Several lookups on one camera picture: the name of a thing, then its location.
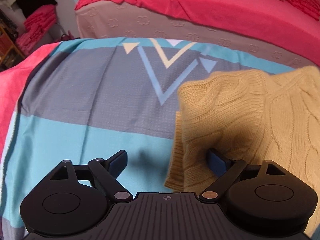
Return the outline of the tan cable-knit sweater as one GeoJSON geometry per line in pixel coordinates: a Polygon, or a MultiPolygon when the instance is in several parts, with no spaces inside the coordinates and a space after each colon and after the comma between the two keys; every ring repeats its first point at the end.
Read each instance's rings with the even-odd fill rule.
{"type": "Polygon", "coordinates": [[[319,69],[270,75],[260,70],[214,72],[178,90],[179,111],[165,185],[184,192],[162,209],[180,223],[177,236],[241,239],[216,204],[195,199],[217,175],[206,163],[215,148],[231,159],[278,163],[319,191],[319,69]]]}

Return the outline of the blue grey patterned sheet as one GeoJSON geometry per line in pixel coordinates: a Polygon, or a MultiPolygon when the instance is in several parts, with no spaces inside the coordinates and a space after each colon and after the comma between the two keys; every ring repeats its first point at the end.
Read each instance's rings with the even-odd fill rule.
{"type": "Polygon", "coordinates": [[[119,150],[119,181],[164,192],[178,111],[177,89],[214,71],[289,72],[281,63],[216,44],[164,38],[61,42],[30,73],[1,151],[1,239],[22,239],[23,198],[60,161],[75,165],[119,150]]]}

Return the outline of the pink fleece blanket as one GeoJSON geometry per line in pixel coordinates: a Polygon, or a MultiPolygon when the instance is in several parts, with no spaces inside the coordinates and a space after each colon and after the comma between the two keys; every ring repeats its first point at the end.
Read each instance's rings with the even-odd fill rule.
{"type": "Polygon", "coordinates": [[[31,53],[18,65],[1,72],[1,151],[8,135],[9,124],[21,96],[28,76],[31,71],[40,64],[56,47],[57,43],[45,44],[31,53]]]}

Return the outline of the wooden shelf unit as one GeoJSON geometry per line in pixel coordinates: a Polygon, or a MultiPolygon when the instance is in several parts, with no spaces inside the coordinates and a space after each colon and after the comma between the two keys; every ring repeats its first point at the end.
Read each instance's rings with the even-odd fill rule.
{"type": "Polygon", "coordinates": [[[17,38],[17,25],[1,10],[1,72],[16,66],[25,59],[25,55],[16,46],[17,38]]]}

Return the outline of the red bed sheet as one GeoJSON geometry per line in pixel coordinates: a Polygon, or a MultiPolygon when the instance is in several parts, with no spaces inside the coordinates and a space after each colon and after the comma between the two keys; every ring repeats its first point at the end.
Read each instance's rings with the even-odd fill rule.
{"type": "Polygon", "coordinates": [[[75,9],[99,1],[129,3],[207,27],[256,38],[319,64],[319,21],[281,0],[78,0],[75,9]]]}

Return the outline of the folded magenta blanket stack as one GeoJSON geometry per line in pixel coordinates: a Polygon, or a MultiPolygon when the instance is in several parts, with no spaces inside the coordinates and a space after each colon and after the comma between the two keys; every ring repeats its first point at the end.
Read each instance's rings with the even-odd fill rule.
{"type": "Polygon", "coordinates": [[[52,4],[41,6],[24,21],[25,32],[17,38],[17,47],[25,56],[29,55],[35,45],[56,23],[56,6],[52,4]]]}

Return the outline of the mauve embossed mattress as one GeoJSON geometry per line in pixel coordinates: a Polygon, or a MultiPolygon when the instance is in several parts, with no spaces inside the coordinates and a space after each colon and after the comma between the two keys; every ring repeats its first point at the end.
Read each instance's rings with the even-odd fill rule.
{"type": "Polygon", "coordinates": [[[98,1],[76,10],[81,38],[146,37],[213,43],[299,68],[316,65],[300,53],[223,29],[176,20],[129,3],[98,1]]]}

